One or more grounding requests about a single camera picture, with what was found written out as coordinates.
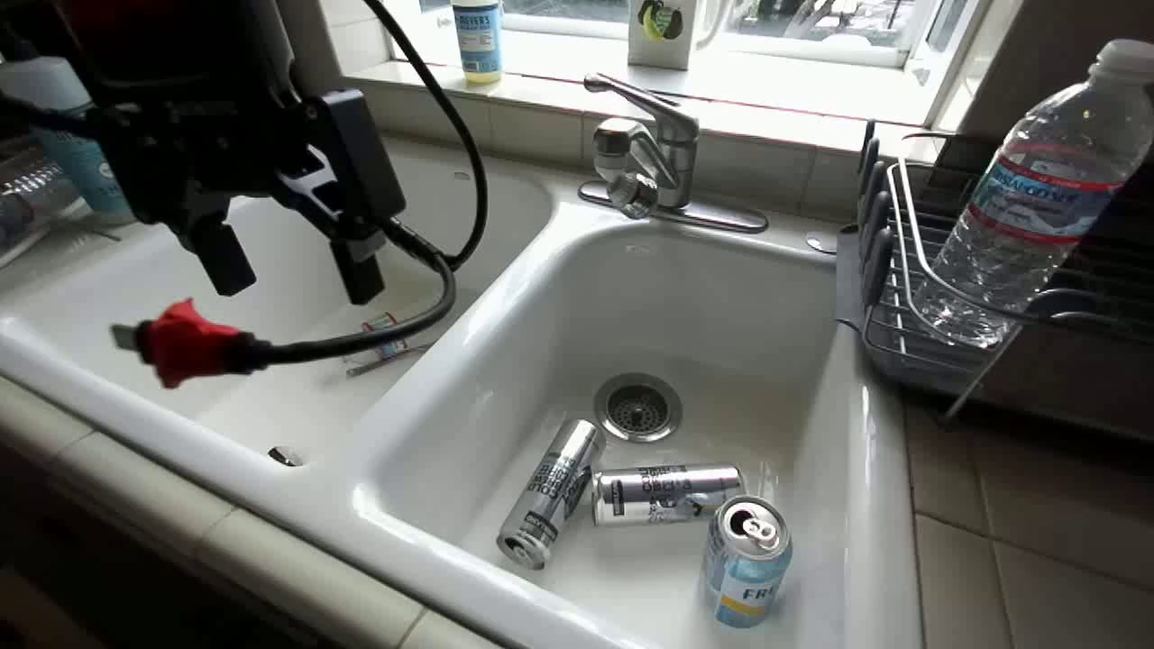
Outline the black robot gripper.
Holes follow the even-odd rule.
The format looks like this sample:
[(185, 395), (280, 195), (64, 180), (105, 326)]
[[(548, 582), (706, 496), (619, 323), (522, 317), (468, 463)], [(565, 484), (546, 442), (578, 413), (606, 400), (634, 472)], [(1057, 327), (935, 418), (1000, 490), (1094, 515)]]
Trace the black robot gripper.
[[(48, 0), (93, 93), (105, 154), (146, 225), (193, 232), (221, 296), (255, 273), (224, 225), (268, 195), (321, 232), (384, 229), (405, 211), (369, 100), (340, 82), (321, 0)], [(387, 234), (334, 240), (346, 300), (387, 283)]]

